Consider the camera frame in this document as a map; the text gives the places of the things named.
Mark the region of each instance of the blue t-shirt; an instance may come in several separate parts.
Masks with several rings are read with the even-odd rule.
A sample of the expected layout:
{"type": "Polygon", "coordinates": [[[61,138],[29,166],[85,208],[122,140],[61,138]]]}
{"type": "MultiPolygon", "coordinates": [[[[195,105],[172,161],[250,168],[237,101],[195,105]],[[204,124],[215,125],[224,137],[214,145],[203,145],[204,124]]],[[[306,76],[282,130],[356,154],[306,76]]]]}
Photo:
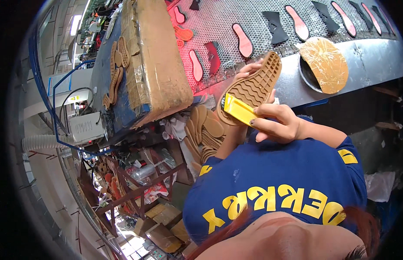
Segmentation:
{"type": "Polygon", "coordinates": [[[347,137],[336,149],[312,138],[288,144],[251,141],[224,160],[210,157],[187,195],[184,225],[200,244],[246,204],[252,209],[250,223],[284,211],[307,223],[342,225],[343,207],[366,205],[364,173],[352,140],[347,137]]]}

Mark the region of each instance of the white plastic bag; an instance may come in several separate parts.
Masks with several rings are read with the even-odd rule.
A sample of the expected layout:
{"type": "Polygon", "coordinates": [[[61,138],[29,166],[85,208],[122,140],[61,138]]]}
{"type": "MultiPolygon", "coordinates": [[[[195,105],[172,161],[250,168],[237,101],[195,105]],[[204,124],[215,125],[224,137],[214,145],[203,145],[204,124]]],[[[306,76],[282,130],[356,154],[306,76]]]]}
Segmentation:
{"type": "Polygon", "coordinates": [[[374,174],[365,174],[368,199],[375,202],[387,202],[391,195],[395,181],[395,171],[387,171],[374,174]]]}

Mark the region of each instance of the flexible duct hose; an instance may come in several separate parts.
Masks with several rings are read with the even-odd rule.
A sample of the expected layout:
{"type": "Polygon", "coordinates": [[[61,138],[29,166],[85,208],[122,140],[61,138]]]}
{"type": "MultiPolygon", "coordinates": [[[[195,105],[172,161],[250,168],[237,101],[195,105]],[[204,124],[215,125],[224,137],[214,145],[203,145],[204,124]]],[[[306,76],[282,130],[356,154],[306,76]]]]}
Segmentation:
{"type": "MultiPolygon", "coordinates": [[[[67,136],[59,136],[59,139],[65,143],[73,145],[73,140],[67,136]]],[[[31,150],[43,149],[43,148],[65,148],[62,143],[57,143],[55,135],[40,134],[35,136],[29,136],[22,139],[22,149],[24,152],[31,150]]]]}

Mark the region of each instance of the tan round lid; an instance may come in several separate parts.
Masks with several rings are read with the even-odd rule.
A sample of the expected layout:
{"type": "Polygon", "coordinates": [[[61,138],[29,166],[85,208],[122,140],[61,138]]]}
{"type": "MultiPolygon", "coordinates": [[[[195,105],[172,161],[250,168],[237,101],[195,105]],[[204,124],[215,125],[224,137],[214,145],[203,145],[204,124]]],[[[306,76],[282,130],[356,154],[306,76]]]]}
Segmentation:
{"type": "Polygon", "coordinates": [[[321,90],[326,94],[339,92],[348,80],[348,64],[343,54],[326,38],[312,37],[300,48],[321,90]]]}

